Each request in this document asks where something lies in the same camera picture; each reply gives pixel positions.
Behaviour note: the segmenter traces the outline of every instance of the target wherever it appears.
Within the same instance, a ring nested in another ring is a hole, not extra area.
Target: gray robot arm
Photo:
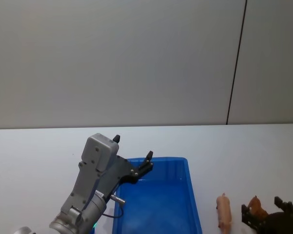
[[[139,167],[117,155],[120,136],[113,140],[95,134],[88,138],[79,174],[73,191],[61,207],[60,213],[50,223],[50,233],[88,234],[99,220],[110,200],[122,202],[113,194],[122,183],[136,183],[153,168],[153,152],[150,151]],[[33,234],[28,227],[15,234]]]

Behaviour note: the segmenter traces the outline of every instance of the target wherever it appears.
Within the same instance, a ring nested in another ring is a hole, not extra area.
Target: cable
[[[231,107],[231,101],[232,101],[233,87],[234,87],[236,69],[237,69],[238,60],[239,60],[240,46],[241,46],[242,33],[243,33],[243,27],[244,27],[244,20],[245,20],[245,14],[246,14],[247,5],[248,5],[248,0],[245,0],[243,19],[242,19],[242,25],[241,25],[241,33],[240,33],[240,39],[239,39],[239,45],[238,45],[238,52],[237,52],[236,60],[235,60],[235,67],[234,67],[234,73],[233,73],[233,81],[232,81],[232,87],[231,87],[231,94],[230,94],[230,100],[229,100],[229,107],[228,107],[226,125],[228,125],[228,120],[229,120],[229,113],[230,113],[230,107]]]
[[[108,215],[108,214],[102,214],[102,215],[104,215],[104,216],[106,216],[106,217],[109,217],[109,218],[120,218],[120,217],[122,217],[123,215],[124,215],[124,210],[123,210],[123,208],[120,206],[120,208],[121,208],[121,214],[119,215],[119,216],[112,216],[112,215]]]

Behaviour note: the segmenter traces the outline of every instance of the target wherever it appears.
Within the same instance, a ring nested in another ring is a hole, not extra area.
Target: toy pig
[[[231,229],[231,210],[229,198],[223,193],[222,196],[217,197],[217,213],[218,213],[218,227],[222,234],[229,234]]]

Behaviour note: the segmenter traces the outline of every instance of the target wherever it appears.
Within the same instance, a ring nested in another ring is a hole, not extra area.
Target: blue tray
[[[138,166],[143,158],[129,159]],[[124,200],[124,216],[114,219],[113,234],[202,234],[188,161],[153,158],[151,172],[136,184],[123,184],[116,195]],[[115,204],[114,215],[120,214]]]

